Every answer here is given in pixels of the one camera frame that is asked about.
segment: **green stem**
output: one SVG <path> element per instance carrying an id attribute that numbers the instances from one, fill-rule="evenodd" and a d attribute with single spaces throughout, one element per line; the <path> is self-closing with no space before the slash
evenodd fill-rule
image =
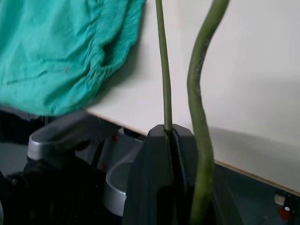
<path id="1" fill-rule="evenodd" d="M 198 149 L 198 167 L 195 181 L 190 223 L 199 225 L 205 218 L 210 202 L 214 156 L 206 116 L 202 105 L 200 76 L 206 51 L 220 24 L 229 0 L 213 0 L 210 10 L 198 33 L 187 76 L 188 105 Z"/>
<path id="2" fill-rule="evenodd" d="M 158 26 L 158 39 L 161 68 L 163 73 L 163 94 L 164 94 L 164 121 L 165 130 L 171 131 L 172 126 L 172 100 L 171 100 L 171 81 L 168 62 L 167 42 L 165 39 L 165 22 L 162 0 L 156 0 L 156 14 Z"/>

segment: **teal cloth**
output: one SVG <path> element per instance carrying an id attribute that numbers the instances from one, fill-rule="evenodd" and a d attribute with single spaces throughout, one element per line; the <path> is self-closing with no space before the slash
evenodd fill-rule
<path id="1" fill-rule="evenodd" d="M 0 105 L 85 107 L 137 41 L 144 0 L 0 0 Z"/>

